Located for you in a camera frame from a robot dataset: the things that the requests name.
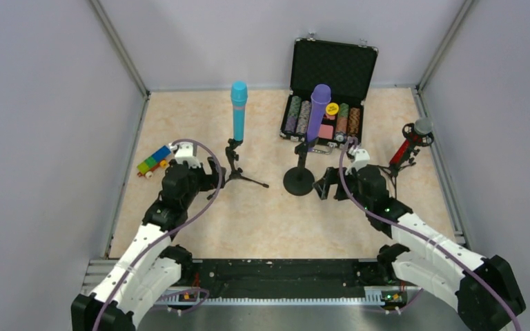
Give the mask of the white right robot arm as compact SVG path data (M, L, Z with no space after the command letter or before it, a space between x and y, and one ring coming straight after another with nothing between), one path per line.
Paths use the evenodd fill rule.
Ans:
M358 171L327 168L313 189L326 199L349 199L369 223L395 241L377 256L390 278L420 286L458 313L470 330L521 330L518 315L526 309L508 261L470 251L434 230L393 197L381 171L368 165Z

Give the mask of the purple toy microphone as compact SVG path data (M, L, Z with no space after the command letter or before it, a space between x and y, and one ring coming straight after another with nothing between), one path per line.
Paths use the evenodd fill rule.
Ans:
M322 119L330 102L331 88L326 84L316 85L311 94L311 113L306 131L306 142L309 152L313 150L313 146L319 137Z

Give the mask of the shock mount tripod mic stand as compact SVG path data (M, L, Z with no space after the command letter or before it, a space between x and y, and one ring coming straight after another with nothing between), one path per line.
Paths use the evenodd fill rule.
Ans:
M399 173L405 168L416 164L415 158L421 148L430 147L434 142L433 123L428 118L420 118L414 123L407 123L402 128L404 141L391 157L387 166L379 165L378 168L389 178L395 197L398 195L397 179Z

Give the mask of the round base clip mic stand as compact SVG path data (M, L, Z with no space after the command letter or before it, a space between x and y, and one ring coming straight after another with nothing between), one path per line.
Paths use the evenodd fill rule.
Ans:
M306 158L308 152L316 145L318 138L311 141L303 141L295 147L294 153L298 156L297 165L289 169L283 178L285 190L294 196L304 196L313 189L315 177L313 173L306 168Z

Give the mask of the red glitter microphone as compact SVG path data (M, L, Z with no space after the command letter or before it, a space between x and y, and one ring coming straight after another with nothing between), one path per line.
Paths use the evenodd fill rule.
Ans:
M389 166L392 168L413 165L420 148L429 147L434 142L433 123L426 117L406 124L402 129L402 134L404 142L389 161Z

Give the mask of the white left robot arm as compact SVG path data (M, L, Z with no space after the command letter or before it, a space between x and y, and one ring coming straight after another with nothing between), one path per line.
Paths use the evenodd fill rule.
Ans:
M225 169L216 158L207 160L209 174L189 161L169 162L161 190L130 246L93 290L72 302L73 330L136 330L160 296L182 278L191 254L172 241L199 218L188 216L198 193L217 192L224 183Z

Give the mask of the cyan toy microphone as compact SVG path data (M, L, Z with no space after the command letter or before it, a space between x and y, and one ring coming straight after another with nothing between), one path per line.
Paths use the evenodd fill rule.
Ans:
M243 81L235 81L230 90L233 105L233 139L244 140L246 103L248 101L248 87Z

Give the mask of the small tripod mic stand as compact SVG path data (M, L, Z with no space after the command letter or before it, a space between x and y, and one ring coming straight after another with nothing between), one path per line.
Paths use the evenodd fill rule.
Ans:
M251 183L256 183L264 188L269 188L269 184L250 179L243 175L243 170L240 167L235 165L235 162L239 160L239 155L236 152L236 148L240 147L242 141L234 140L233 138L228 140L228 146L225 148L226 158L230 166L230 174L226 180L223 180L223 183L220 185L220 188L223 188L229 181L232 180L244 180Z

